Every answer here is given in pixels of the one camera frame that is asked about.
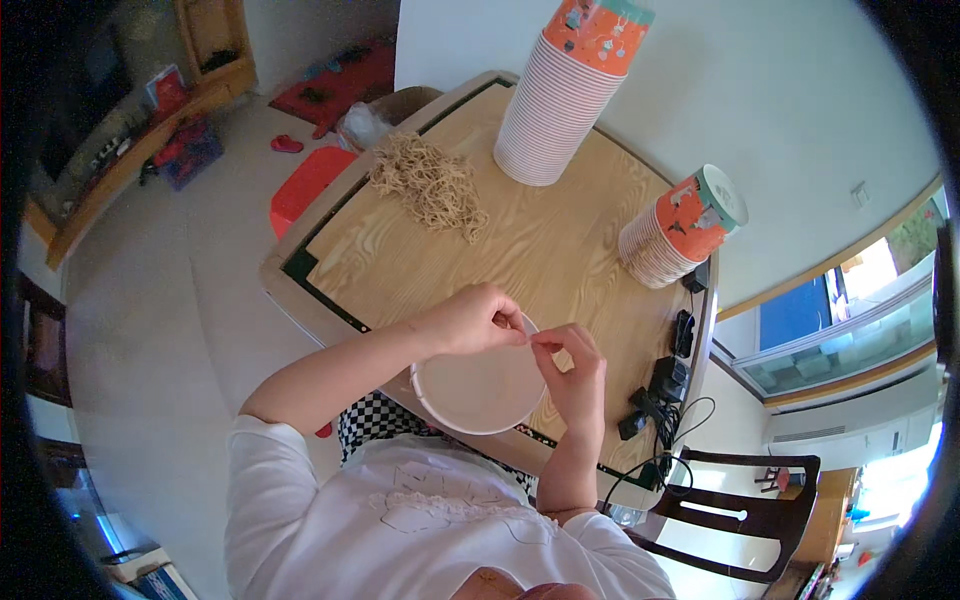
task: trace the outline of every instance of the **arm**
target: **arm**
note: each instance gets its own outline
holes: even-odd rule
[[[566,424],[540,475],[537,510],[563,526],[576,515],[596,510],[607,361],[589,332],[577,324],[541,331],[531,341],[550,398]],[[561,349],[573,358],[573,369],[566,372],[553,362],[552,354]]]
[[[413,363],[525,342],[516,303],[492,284],[471,285],[409,321],[284,367],[260,384],[240,414],[287,423],[307,435]]]

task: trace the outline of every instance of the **red slipper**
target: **red slipper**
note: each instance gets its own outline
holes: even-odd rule
[[[277,152],[289,152],[291,154],[296,154],[303,150],[303,144],[286,134],[275,137],[273,141],[270,142],[270,147]]]

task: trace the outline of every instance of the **white bowl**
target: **white bowl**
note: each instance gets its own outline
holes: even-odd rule
[[[523,326],[528,335],[538,331],[526,315]],[[475,436],[520,424],[546,392],[529,344],[478,354],[440,354],[414,364],[410,380],[437,423]]]

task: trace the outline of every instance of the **hand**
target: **hand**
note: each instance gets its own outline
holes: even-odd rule
[[[599,431],[602,438],[607,359],[589,331],[571,323],[535,333],[530,341],[550,398],[567,430]],[[553,362],[552,355],[561,349],[573,358],[573,368],[565,372]]]
[[[468,285],[407,324],[424,337],[431,355],[527,343],[520,307],[492,283]]]

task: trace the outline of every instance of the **person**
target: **person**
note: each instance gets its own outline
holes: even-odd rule
[[[351,407],[415,362],[509,344],[531,345],[566,425],[537,483],[536,509],[519,485],[529,476],[515,478],[437,432],[423,435],[422,421],[383,396]],[[561,349],[573,359],[566,372],[553,360]],[[489,283],[281,369],[247,399],[228,438],[231,593],[672,598],[654,558],[595,510],[605,377],[586,329],[566,324],[528,338],[516,302]],[[303,436],[342,412],[346,461],[321,485]]]

